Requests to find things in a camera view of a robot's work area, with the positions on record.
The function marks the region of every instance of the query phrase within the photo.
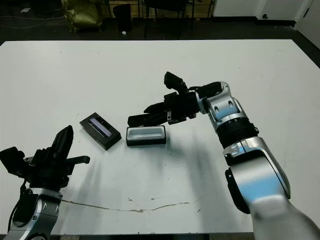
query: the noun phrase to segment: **black box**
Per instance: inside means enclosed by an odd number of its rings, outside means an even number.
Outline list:
[[[80,122],[83,129],[105,150],[121,139],[120,132],[96,112]]]

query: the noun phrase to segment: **white cable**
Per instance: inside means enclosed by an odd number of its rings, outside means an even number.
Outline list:
[[[32,26],[1,26],[0,28],[9,28],[9,29],[30,29],[30,28],[35,28],[35,27],[39,27],[42,24],[45,24],[46,22],[50,21],[50,20],[54,20],[54,19],[63,19],[64,16],[60,16],[60,17],[54,17],[58,14],[59,12],[57,12],[56,14],[54,14],[51,18],[43,18],[46,19],[45,21],[37,24],[37,25],[32,25]]]
[[[61,19],[61,17],[51,17],[51,18],[32,18],[32,17],[21,17],[21,16],[0,16],[0,18],[16,18],[16,19],[29,19],[29,20],[51,20],[51,19]]]

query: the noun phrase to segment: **yellow bag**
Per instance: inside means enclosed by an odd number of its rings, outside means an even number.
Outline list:
[[[65,9],[64,17],[74,33],[82,29],[99,28],[103,17],[101,0],[61,0]]]

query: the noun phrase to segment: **white table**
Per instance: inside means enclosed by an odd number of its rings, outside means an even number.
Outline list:
[[[128,116],[171,92],[163,84],[166,71],[188,86],[228,82],[286,172],[291,202],[320,225],[320,70],[293,41],[5,42],[0,148],[33,156],[72,125],[69,157],[91,157],[61,189],[52,234],[252,231],[251,217],[231,199],[228,166],[208,116],[166,125],[166,145],[126,146]],[[108,151],[79,124],[93,112],[121,132]],[[21,183],[0,165],[0,234]]]

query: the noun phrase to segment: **white wall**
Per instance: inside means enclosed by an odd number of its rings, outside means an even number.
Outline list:
[[[214,17],[256,16],[269,20],[295,20],[304,14],[311,0],[216,0]]]
[[[300,33],[320,49],[320,1],[314,0],[307,15],[296,25]]]
[[[302,4],[308,0],[267,0],[257,18],[267,14],[269,20],[294,20]]]
[[[214,17],[255,16],[259,0],[216,0]]]

